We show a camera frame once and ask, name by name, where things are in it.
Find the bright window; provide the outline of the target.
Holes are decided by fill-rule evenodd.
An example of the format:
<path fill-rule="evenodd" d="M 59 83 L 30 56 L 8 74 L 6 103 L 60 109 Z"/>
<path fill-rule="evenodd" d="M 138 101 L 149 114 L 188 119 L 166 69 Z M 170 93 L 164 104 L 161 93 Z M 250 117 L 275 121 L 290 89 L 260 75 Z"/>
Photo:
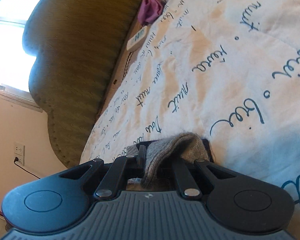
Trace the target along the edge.
<path fill-rule="evenodd" d="M 36 60 L 23 49 L 25 24 L 40 0 L 0 0 L 0 87 L 29 91 Z"/>

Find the white script-print bed quilt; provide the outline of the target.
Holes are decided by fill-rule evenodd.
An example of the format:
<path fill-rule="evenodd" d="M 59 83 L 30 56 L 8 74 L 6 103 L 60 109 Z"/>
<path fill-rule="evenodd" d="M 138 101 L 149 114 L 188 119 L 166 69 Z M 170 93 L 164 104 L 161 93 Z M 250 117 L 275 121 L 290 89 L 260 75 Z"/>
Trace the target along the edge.
<path fill-rule="evenodd" d="M 169 0 L 81 162 L 192 132 L 214 161 L 285 189 L 300 239 L 300 0 Z"/>

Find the white remote control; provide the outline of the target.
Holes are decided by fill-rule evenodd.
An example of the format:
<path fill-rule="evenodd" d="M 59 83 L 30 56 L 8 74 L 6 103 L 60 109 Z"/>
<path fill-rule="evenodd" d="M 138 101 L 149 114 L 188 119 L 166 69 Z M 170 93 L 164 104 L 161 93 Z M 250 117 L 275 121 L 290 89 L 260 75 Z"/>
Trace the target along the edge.
<path fill-rule="evenodd" d="M 140 48 L 148 35 L 149 27 L 142 27 L 132 38 L 127 42 L 126 50 L 135 51 Z"/>

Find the olive green upholstered headboard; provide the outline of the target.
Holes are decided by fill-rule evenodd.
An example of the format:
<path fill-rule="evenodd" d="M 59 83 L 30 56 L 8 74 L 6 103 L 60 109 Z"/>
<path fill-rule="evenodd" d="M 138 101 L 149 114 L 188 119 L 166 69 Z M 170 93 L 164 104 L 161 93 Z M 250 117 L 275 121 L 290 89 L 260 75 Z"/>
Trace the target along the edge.
<path fill-rule="evenodd" d="M 47 113 L 61 163 L 79 164 L 141 0 L 40 0 L 23 49 L 36 60 L 29 90 Z"/>

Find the grey sweater navy sleeves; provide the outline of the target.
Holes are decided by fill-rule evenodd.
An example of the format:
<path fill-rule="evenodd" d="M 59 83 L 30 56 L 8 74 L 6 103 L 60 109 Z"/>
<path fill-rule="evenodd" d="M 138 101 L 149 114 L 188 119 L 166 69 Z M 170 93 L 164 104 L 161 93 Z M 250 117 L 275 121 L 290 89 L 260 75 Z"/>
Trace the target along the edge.
<path fill-rule="evenodd" d="M 213 162 L 209 141 L 192 132 L 151 141 L 146 150 L 144 175 L 129 179 L 127 191 L 168 191 L 172 188 L 163 169 L 169 168 L 175 159 L 194 163 L 196 159 Z"/>

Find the white wall socket plate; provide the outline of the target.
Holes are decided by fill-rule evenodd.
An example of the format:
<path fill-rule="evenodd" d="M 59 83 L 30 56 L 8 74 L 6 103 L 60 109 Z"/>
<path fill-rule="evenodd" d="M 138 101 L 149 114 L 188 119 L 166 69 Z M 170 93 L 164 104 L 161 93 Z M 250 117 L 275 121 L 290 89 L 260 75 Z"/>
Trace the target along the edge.
<path fill-rule="evenodd" d="M 14 155 L 18 159 L 17 162 L 24 166 L 24 157 L 25 157 L 25 146 L 15 142 L 14 143 Z"/>

